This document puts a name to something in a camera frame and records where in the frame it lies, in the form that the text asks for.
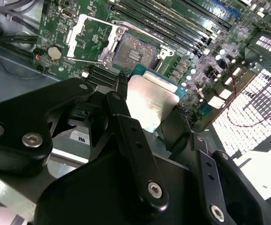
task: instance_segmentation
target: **capacitor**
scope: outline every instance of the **capacitor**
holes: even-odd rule
[[[227,55],[227,59],[229,59],[229,61],[231,63],[235,63],[236,62],[236,59],[234,59],[231,55]]]
[[[204,99],[200,95],[198,95],[198,99],[199,99],[199,102],[203,102],[204,101]]]
[[[62,50],[57,46],[51,46],[48,48],[48,55],[50,56],[51,60],[59,60],[62,57]]]
[[[223,60],[223,59],[218,60],[218,65],[219,65],[219,67],[222,68],[222,69],[226,69],[226,68],[227,68],[227,63],[226,63],[226,61]]]
[[[195,74],[196,72],[196,69],[190,69],[190,74]]]
[[[225,54],[226,54],[226,50],[223,49],[222,47],[218,47],[217,52],[218,52],[218,54],[220,54],[220,55],[225,55]]]
[[[214,56],[214,58],[215,58],[215,60],[217,60],[217,61],[218,61],[218,60],[220,60],[220,59],[221,59],[221,55],[217,54],[217,55],[215,55],[215,56]]]
[[[201,85],[199,85],[199,84],[197,84],[196,87],[197,87],[197,90],[198,90],[198,91],[202,91],[202,90],[203,90],[203,88],[202,88]]]

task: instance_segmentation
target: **label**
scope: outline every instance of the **label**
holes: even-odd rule
[[[83,144],[89,145],[89,135],[84,134],[82,132],[79,132],[77,130],[75,130],[75,131],[73,131],[71,133],[70,138],[72,140],[75,140],[75,141],[81,142]]]

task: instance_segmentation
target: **black plastic bracket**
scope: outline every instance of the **black plastic bracket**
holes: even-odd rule
[[[237,224],[271,225],[271,207],[257,192],[231,157],[223,151],[215,160],[229,215]]]
[[[135,187],[136,194],[131,195],[133,205],[142,217],[153,218],[160,215],[168,206],[168,192],[139,121],[131,118],[124,98],[117,92],[106,94],[103,109],[107,114],[106,121],[94,122],[90,129],[90,161],[107,151],[110,146],[108,143],[115,137],[119,152],[126,161],[126,168],[122,170],[128,171],[121,179],[129,187]],[[97,128],[104,128],[105,131],[101,132]],[[148,191],[150,182],[161,188],[159,198],[153,197]]]
[[[1,102],[0,170],[18,175],[38,173],[52,150],[51,136],[62,112],[87,101],[92,92],[81,79],[72,78]],[[23,144],[23,136],[30,133],[42,139],[38,147]]]

